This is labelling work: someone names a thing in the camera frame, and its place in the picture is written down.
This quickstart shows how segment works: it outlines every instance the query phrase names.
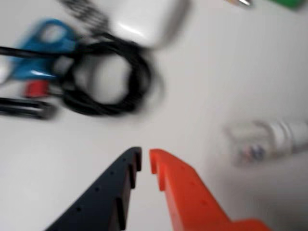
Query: coiled black cable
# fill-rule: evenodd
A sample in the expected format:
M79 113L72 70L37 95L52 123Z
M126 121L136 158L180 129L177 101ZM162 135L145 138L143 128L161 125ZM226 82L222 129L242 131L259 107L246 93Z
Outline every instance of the coiled black cable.
M20 49L0 47L1 55L24 58L50 58L66 56L72 58L73 64L67 73L59 78L63 91L63 103L72 111L91 116L116 116L135 111L150 88L152 73L148 63L141 55L142 49L132 42L123 41L107 33L97 35L104 41L90 45L79 44L71 53L48 53L25 51ZM129 63L130 74L127 83L127 94L114 104L103 104L95 101L80 86L77 85L74 72L87 55L117 54Z

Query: orange plastic piece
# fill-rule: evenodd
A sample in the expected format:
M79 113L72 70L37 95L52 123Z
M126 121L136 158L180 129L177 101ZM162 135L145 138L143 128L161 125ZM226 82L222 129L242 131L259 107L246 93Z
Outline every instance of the orange plastic piece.
M230 221L197 172L172 154L153 149L150 158L174 231L270 231L258 220Z

